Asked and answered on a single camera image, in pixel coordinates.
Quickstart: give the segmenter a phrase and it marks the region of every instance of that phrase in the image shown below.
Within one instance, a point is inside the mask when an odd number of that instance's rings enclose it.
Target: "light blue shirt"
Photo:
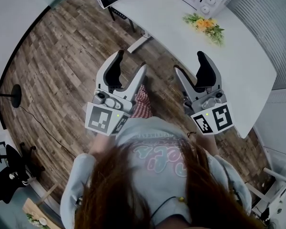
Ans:
[[[176,126],[164,120],[131,118],[116,138],[117,146],[126,142],[132,144],[130,164],[137,167],[133,173],[133,183],[137,191],[146,199],[151,213],[167,201],[153,217],[155,225],[175,214],[191,221],[188,207],[179,202],[185,196],[186,169],[179,151],[178,140],[186,139],[185,134]],[[237,171],[220,156],[207,153],[209,167],[217,182],[228,190],[226,168],[234,189],[238,192],[247,213],[251,211],[251,195]],[[81,154],[74,160],[69,181],[61,199],[61,219],[66,229],[74,228],[76,200],[82,196],[83,183],[90,177],[95,158]]]

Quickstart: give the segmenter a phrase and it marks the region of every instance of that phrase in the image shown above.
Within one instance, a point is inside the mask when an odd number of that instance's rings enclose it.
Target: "appliance knob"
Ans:
[[[216,0],[206,0],[206,2],[210,5],[214,5],[216,3]]]
[[[208,6],[202,6],[201,11],[204,14],[208,14],[210,12],[210,8]]]

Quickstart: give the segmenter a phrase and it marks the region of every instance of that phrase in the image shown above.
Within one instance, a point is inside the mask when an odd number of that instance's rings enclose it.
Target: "yellow flower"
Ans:
[[[204,27],[204,20],[203,20],[203,19],[198,19],[198,20],[196,21],[196,25],[197,25],[198,27]]]
[[[214,24],[212,23],[211,20],[205,20],[205,21],[204,21],[204,26],[205,26],[205,27],[213,27]]]
[[[210,21],[211,21],[211,23],[212,23],[213,25],[216,25],[216,24],[217,24],[217,20],[215,20],[215,19],[211,19]]]
[[[204,32],[206,30],[206,27],[205,26],[198,27],[198,30]]]

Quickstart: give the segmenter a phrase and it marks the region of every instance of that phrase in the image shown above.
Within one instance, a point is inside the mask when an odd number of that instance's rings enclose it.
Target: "floor lamp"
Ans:
[[[21,87],[19,84],[15,84],[10,94],[0,94],[0,97],[10,97],[11,105],[14,108],[18,108],[21,104]]]

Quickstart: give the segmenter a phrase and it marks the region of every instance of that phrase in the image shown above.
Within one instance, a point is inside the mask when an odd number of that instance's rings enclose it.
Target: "white sleeve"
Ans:
[[[89,154],[76,157],[70,177],[61,198],[61,221],[66,229],[74,228],[76,201],[83,194],[83,188],[90,177],[95,158]]]
[[[234,169],[234,167],[225,161],[223,158],[221,158],[219,155],[214,156],[217,161],[225,167],[227,170],[227,173],[229,174],[231,183],[236,190],[236,192],[239,194],[239,197],[243,203],[243,207],[245,211],[250,214],[251,212],[251,207],[252,207],[252,198],[249,189],[245,185],[244,181],[242,178],[239,176],[238,172]]]

